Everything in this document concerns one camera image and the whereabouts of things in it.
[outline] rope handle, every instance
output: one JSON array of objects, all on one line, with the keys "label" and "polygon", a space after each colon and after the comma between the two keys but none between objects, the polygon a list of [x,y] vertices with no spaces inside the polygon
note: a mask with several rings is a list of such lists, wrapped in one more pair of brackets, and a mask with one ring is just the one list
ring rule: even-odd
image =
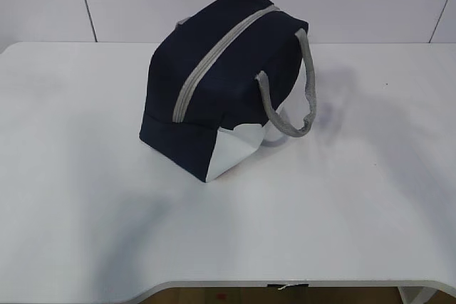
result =
[{"label": "rope handle", "polygon": [[282,118],[272,107],[271,93],[269,91],[269,78],[268,75],[262,70],[258,73],[255,80],[258,81],[261,98],[263,100],[264,110],[271,123],[282,133],[289,137],[303,137],[309,133],[312,123],[316,116],[316,91],[315,91],[315,71],[314,62],[312,61],[311,49],[309,47],[309,40],[303,28],[300,28],[295,36],[299,40],[301,46],[302,59],[306,67],[306,90],[305,96],[309,102],[310,113],[304,118],[304,126],[302,128],[295,128],[288,120]]}]

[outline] white bag panel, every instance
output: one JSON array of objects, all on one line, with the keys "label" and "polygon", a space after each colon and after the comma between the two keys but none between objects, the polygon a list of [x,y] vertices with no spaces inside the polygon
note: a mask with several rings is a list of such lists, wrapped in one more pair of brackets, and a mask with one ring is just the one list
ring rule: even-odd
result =
[{"label": "white bag panel", "polygon": [[[309,113],[309,103],[304,97],[305,89],[306,71],[304,67],[301,67],[301,72],[294,83],[293,89],[276,110],[281,117],[288,120],[294,127],[302,126],[303,117]],[[283,138],[286,137],[286,135],[275,128],[271,121],[265,124],[264,129],[266,130],[262,144],[264,146],[276,146],[279,142],[283,142]]]},{"label": "white bag panel", "polygon": [[206,182],[212,181],[257,151],[265,134],[266,131],[260,124],[241,124],[234,130],[219,128]]}]

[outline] fabric bag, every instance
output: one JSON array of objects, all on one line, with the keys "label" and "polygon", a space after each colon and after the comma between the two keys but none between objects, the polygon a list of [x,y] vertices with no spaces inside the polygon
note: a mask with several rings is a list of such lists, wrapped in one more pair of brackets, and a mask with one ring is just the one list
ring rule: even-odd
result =
[{"label": "fabric bag", "polygon": [[[208,182],[254,153],[270,122],[302,137],[316,115],[308,24],[270,0],[216,0],[176,25],[150,61],[140,139]],[[276,110],[304,60],[310,113]]]}]

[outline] zipper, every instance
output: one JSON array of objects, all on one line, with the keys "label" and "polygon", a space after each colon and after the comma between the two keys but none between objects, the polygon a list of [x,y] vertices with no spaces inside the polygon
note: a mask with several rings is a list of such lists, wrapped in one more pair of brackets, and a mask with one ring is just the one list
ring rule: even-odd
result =
[{"label": "zipper", "polygon": [[180,89],[179,96],[177,97],[174,110],[172,112],[173,122],[182,122],[184,120],[188,105],[190,104],[190,100],[192,99],[198,83],[204,75],[206,75],[207,71],[214,65],[215,61],[228,48],[228,46],[256,20],[272,11],[279,11],[279,8],[275,5],[271,5],[246,17],[234,28],[228,31],[225,36],[223,36],[222,39],[220,39],[220,41],[218,41],[217,44],[209,50],[206,56],[190,73],[188,78],[185,80],[184,85]]}]

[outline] white table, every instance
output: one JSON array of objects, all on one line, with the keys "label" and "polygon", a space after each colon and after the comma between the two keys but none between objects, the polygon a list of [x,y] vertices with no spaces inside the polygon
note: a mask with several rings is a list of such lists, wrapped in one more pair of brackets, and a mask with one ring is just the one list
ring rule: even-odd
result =
[{"label": "white table", "polygon": [[172,286],[456,295],[456,45],[314,45],[311,133],[203,184],[138,139],[155,44],[0,55],[0,303]]}]

